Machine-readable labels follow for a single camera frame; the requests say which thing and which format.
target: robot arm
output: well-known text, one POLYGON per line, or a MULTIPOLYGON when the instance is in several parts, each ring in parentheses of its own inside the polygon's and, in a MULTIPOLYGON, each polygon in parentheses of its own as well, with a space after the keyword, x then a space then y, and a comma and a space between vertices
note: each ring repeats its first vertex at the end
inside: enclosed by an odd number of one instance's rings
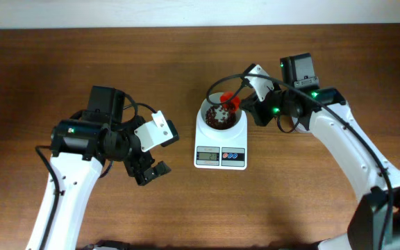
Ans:
POLYGON ((253 94, 242 100, 240 108, 251 113, 258 126, 268 125, 273 118, 279 121, 281 115, 292 117, 293 121, 297 121, 294 128, 299 126, 302 131, 312 133, 319 139, 349 179, 356 193, 358 208, 347 234, 320 242, 317 245, 319 250, 400 249, 400 171, 365 135, 344 97, 334 88, 319 88, 312 63, 309 53, 282 58, 283 82, 270 78, 260 65, 251 65, 243 74, 235 75, 243 80, 242 86, 255 89, 253 94), (282 91, 278 84, 288 87, 288 90, 282 91), (380 160, 387 176, 383 176, 377 160, 360 139, 380 160), (385 177, 390 180, 391 190, 385 183, 385 177), (388 201, 393 201, 393 206, 399 209, 389 219, 387 214, 391 208, 388 201))
POLYGON ((127 94, 94 86, 87 110, 54 128, 53 171, 26 250, 75 249, 90 193, 106 160, 122 161, 138 185, 171 171, 163 161, 152 167, 155 160, 149 150, 177 141, 178 133, 161 111, 152 117, 153 121, 145 122, 138 116, 137 104, 127 94), (135 116, 121 123, 125 98, 131 101, 135 116))

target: white scale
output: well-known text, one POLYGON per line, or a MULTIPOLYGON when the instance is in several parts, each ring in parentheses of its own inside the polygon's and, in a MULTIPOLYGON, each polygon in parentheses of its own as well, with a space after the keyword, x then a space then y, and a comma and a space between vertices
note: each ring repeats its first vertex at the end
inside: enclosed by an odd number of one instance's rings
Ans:
MULTIPOLYGON (((210 95, 210 100, 220 102, 223 93, 210 95)), ((244 111, 235 113, 235 124, 231 128, 218 130, 206 124, 206 111, 212 105, 203 101, 197 114, 195 129, 194 166, 206 169, 247 168, 248 122, 244 111)))

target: wooden table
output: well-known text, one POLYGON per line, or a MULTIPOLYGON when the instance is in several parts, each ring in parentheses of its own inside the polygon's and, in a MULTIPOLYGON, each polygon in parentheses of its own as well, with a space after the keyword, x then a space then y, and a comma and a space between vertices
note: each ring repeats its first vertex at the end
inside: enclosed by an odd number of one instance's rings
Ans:
POLYGON ((208 87, 252 62, 281 78, 279 58, 305 52, 321 86, 349 100, 366 134, 400 169, 400 24, 0 31, 0 249, 26 246, 47 179, 33 147, 49 144, 51 129, 86 107, 92 85, 162 110, 181 139, 152 151, 173 169, 167 176, 138 187, 115 164, 96 184, 79 247, 100 239, 280 246, 344 233, 354 193, 312 135, 257 127, 249 118, 245 171, 193 165, 195 119, 208 87))

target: black cable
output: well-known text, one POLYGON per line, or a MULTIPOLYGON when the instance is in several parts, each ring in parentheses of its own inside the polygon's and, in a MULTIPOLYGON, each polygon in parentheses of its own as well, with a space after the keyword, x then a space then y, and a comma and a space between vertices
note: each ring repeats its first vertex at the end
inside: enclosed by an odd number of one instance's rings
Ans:
POLYGON ((114 161, 111 160, 108 167, 106 168, 106 170, 104 170, 104 172, 100 175, 100 177, 98 178, 103 178, 104 176, 108 175, 110 168, 114 165, 114 161))
POLYGON ((129 100, 129 102, 131 102, 130 105, 133 107, 133 117, 127 121, 127 122, 131 122, 138 115, 138 107, 137 107, 136 102, 132 99, 132 97, 130 95, 125 93, 124 96, 129 100))
POLYGON ((230 79, 234 79, 234 78, 244 78, 245 76, 253 76, 253 77, 258 77, 258 78, 263 78, 263 79, 267 79, 269 81, 272 81, 273 83, 277 83, 279 85, 282 85, 285 88, 288 88, 290 91, 298 94, 301 97, 304 97, 306 99, 308 99, 309 101, 317 104, 318 106, 322 107, 324 110, 326 110, 328 113, 330 113, 332 116, 334 116, 334 118, 336 118, 336 120, 338 120, 342 125, 344 129, 348 129, 350 132, 353 133, 353 135, 359 140, 359 142, 364 146, 364 148, 368 151, 368 153, 372 156, 372 158, 374 159, 374 161, 376 162, 376 164, 378 165, 378 168, 381 171, 382 177, 385 180, 385 184, 387 185, 387 189, 388 189, 388 204, 387 204, 387 213, 385 214, 385 219, 384 219, 384 223, 383 223, 383 227, 382 227, 382 231, 381 231, 381 236, 379 237, 379 250, 382 249, 383 246, 383 240, 385 237, 385 230, 387 228, 388 222, 390 221, 390 219, 393 216, 393 193, 392 193, 392 184, 390 182, 390 178, 388 177, 388 173, 387 170, 385 170, 385 168, 382 165, 381 160, 379 160, 378 156, 374 153, 373 149, 368 145, 368 143, 358 134, 358 132, 356 132, 356 130, 354 130, 354 128, 352 126, 350 126, 350 124, 346 121, 343 120, 343 118, 341 118, 338 114, 336 114, 334 111, 332 111, 329 107, 327 107, 325 104, 321 103, 320 101, 310 97, 309 95, 307 95, 305 92, 302 92, 301 90, 298 90, 278 79, 272 78, 270 76, 264 76, 264 75, 260 75, 260 74, 234 74, 232 76, 227 76, 225 78, 222 78, 220 80, 218 80, 217 82, 215 82, 210 89, 208 90, 208 92, 206 93, 206 100, 208 100, 209 103, 211 103, 212 105, 219 105, 219 104, 214 104, 209 100, 209 95, 210 95, 210 91, 217 85, 219 85, 220 83, 223 83, 224 81, 230 80, 230 79))
MULTIPOLYGON (((149 105, 147 105, 147 104, 145 104, 145 103, 137 103, 137 106, 143 106, 143 107, 149 109, 152 113, 154 113, 154 114, 157 113, 156 110, 154 110, 151 106, 149 106, 149 105)), ((123 110, 126 110, 126 109, 128 109, 128 108, 130 108, 130 107, 132 107, 131 104, 129 104, 129 105, 127 105, 127 106, 124 106, 124 107, 123 107, 123 110)))
POLYGON ((55 217, 56 209, 58 207, 58 201, 60 198, 60 184, 58 183, 58 178, 56 177, 55 172, 49 164, 49 161, 46 159, 44 154, 42 154, 40 149, 50 149, 50 146, 36 146, 35 151, 40 156, 42 162, 46 165, 47 170, 52 176, 53 184, 55 185, 55 192, 53 193, 55 197, 53 198, 52 210, 50 211, 49 219, 47 220, 46 229, 44 230, 44 235, 42 236, 42 241, 40 245, 40 250, 44 250, 44 248, 46 247, 47 238, 49 237, 50 228, 52 227, 53 219, 55 217))
POLYGON ((83 112, 84 110, 80 110, 78 112, 76 112, 75 114, 73 114, 70 119, 80 119, 83 116, 83 112))
POLYGON ((281 116, 279 115, 279 116, 277 117, 277 127, 278 127, 278 129, 280 129, 280 131, 282 131, 282 132, 284 132, 284 133, 291 133, 291 132, 293 132, 294 130, 296 130, 296 128, 297 128, 297 126, 299 125, 299 123, 300 123, 300 121, 299 121, 299 119, 297 119, 296 124, 294 124, 294 125, 292 126, 291 130, 289 130, 289 131, 284 131, 283 128, 282 128, 282 125, 281 125, 281 116))
POLYGON ((215 86, 217 86, 217 85, 219 85, 220 83, 223 83, 223 82, 225 82, 225 81, 228 81, 228 80, 237 78, 237 77, 235 77, 235 76, 236 76, 236 75, 228 76, 228 77, 222 78, 222 79, 218 80, 217 82, 215 82, 214 84, 212 84, 212 85, 209 87, 208 91, 206 91, 206 101, 208 101, 208 103, 211 103, 212 105, 216 105, 216 106, 230 103, 230 102, 234 99, 234 97, 236 97, 236 96, 239 94, 239 92, 240 92, 241 90, 243 90, 244 87, 246 87, 246 86, 249 85, 249 82, 247 81, 247 79, 244 79, 243 82, 242 82, 242 84, 241 84, 241 86, 240 86, 239 89, 234 93, 234 95, 233 95, 230 99, 228 99, 228 100, 226 100, 226 101, 224 101, 224 102, 221 102, 221 103, 213 103, 213 102, 209 99, 209 96, 211 95, 211 91, 213 90, 213 88, 215 88, 215 86))

